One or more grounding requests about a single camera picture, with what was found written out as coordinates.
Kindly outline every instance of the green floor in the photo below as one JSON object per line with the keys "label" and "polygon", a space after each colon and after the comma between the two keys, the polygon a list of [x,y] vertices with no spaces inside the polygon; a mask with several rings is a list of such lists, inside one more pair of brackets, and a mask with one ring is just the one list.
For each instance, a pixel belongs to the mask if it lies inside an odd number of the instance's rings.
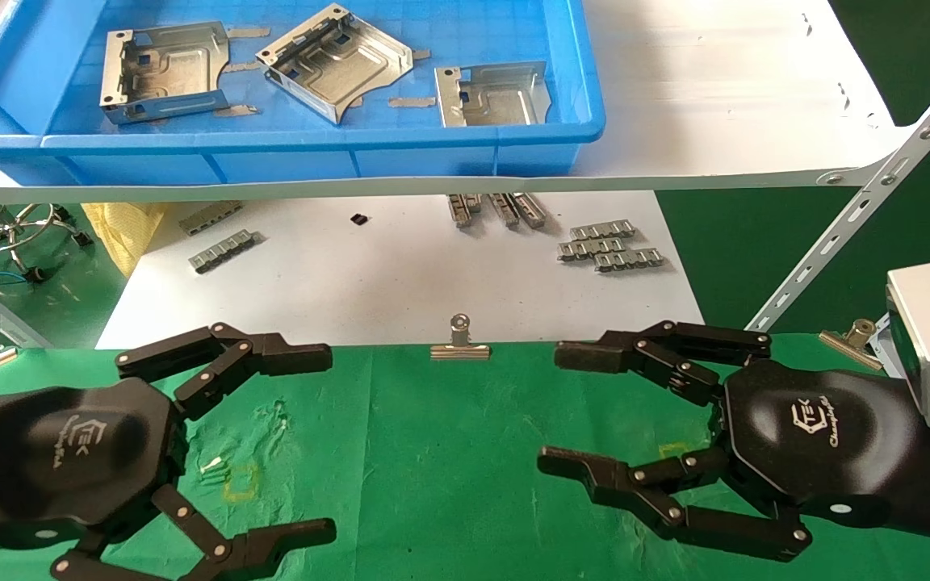
{"label": "green floor", "polygon": [[[832,0],[894,120],[930,104],[930,3]],[[669,191],[658,199],[707,323],[744,326],[830,224],[855,188]],[[95,345],[124,279],[97,247],[63,232],[32,264],[58,267],[41,287],[0,286],[2,301],[59,346]],[[930,261],[930,155],[774,327],[841,330],[885,310],[889,269]]]}

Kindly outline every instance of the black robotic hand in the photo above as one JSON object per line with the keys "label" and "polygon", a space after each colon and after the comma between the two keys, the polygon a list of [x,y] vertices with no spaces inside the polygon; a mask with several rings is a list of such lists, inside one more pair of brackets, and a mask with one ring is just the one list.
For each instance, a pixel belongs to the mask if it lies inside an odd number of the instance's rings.
{"label": "black robotic hand", "polygon": [[[769,359],[763,333],[662,321],[594,343],[561,342],[564,369],[634,371],[711,404],[712,446],[641,466],[545,448],[538,468],[578,479],[663,538],[789,562],[812,542],[800,515],[930,537],[930,429],[902,379],[801,371]],[[691,359],[742,368],[720,383]],[[765,518],[684,507],[671,495],[722,479]]]}
{"label": "black robotic hand", "polygon": [[[225,538],[176,489],[198,420],[255,373],[332,367],[327,345],[290,346],[277,334],[213,324],[121,353],[121,382],[0,396],[0,548],[30,549],[80,538],[52,564],[60,581],[159,581],[100,562],[158,514],[203,552],[187,581],[270,577],[285,553],[331,543],[336,525],[317,519]],[[174,392],[151,382],[206,365]]]}

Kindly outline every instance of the stamped metal part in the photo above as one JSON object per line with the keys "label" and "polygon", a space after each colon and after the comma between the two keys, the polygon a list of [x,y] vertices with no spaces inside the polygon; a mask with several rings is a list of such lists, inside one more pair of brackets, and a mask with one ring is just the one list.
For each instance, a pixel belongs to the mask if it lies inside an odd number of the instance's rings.
{"label": "stamped metal part", "polygon": [[472,213],[469,212],[464,195],[447,195],[447,206],[450,208],[450,217],[455,221],[455,227],[465,228],[472,224]]}
{"label": "stamped metal part", "polygon": [[516,205],[512,202],[512,196],[508,194],[489,194],[490,203],[494,205],[494,211],[497,216],[505,222],[506,227],[514,228],[519,225],[519,212]]}
{"label": "stamped metal part", "polygon": [[558,260],[584,261],[587,258],[594,258],[595,254],[622,253],[624,250],[626,246],[618,238],[563,242],[558,245]]}
{"label": "stamped metal part", "polygon": [[265,77],[339,124],[359,96],[391,85],[414,66],[411,48],[329,4],[256,54]]}
{"label": "stamped metal part", "polygon": [[261,244],[265,237],[260,232],[239,231],[235,236],[229,236],[214,246],[207,248],[202,253],[196,254],[195,257],[189,258],[189,264],[192,269],[199,274],[213,270],[221,265],[221,262],[230,261],[239,253]]}
{"label": "stamped metal part", "polygon": [[543,228],[547,221],[547,214],[540,208],[539,203],[536,203],[532,195],[527,192],[517,192],[512,194],[512,200],[516,203],[519,216],[529,225],[529,228]]}
{"label": "stamped metal part", "polygon": [[186,236],[192,236],[194,234],[199,234],[204,231],[204,229],[210,228],[214,224],[218,224],[221,220],[228,218],[230,215],[242,209],[243,202],[214,202],[203,210],[199,210],[199,212],[182,218],[178,221],[178,226],[181,227]]}
{"label": "stamped metal part", "polygon": [[450,345],[429,347],[429,359],[442,360],[488,360],[490,345],[473,345],[468,336],[469,319],[465,313],[450,318]]}
{"label": "stamped metal part", "polygon": [[630,220],[615,220],[591,224],[589,227],[569,228],[573,240],[597,240],[599,238],[630,238],[636,234],[636,228]]}
{"label": "stamped metal part", "polygon": [[543,61],[436,69],[444,127],[535,125],[551,109]]}
{"label": "stamped metal part", "polygon": [[117,125],[224,109],[227,63],[221,22],[108,32],[99,107]]}
{"label": "stamped metal part", "polygon": [[622,253],[594,255],[594,269],[597,272],[642,269],[660,267],[661,265],[662,255],[658,253],[656,248],[623,250]]}

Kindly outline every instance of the metal strip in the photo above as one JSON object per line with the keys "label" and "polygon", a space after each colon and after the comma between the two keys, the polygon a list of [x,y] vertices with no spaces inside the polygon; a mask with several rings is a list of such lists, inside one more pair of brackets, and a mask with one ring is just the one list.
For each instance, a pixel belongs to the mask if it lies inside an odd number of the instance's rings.
{"label": "metal strip", "polygon": [[747,330],[768,331],[806,286],[826,267],[831,258],[889,198],[894,189],[930,152],[930,107],[920,117],[914,132],[889,157],[882,168],[850,199],[845,209],[813,244],[809,253],[790,272],[756,316],[746,324]]}

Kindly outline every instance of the metal clamp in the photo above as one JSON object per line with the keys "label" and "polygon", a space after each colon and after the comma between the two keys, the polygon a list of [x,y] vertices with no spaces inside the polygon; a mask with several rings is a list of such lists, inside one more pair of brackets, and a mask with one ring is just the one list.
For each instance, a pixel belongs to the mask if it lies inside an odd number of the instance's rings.
{"label": "metal clamp", "polygon": [[429,347],[429,359],[441,360],[488,360],[490,345],[473,345],[468,336],[468,315],[458,313],[450,318],[450,345]]}

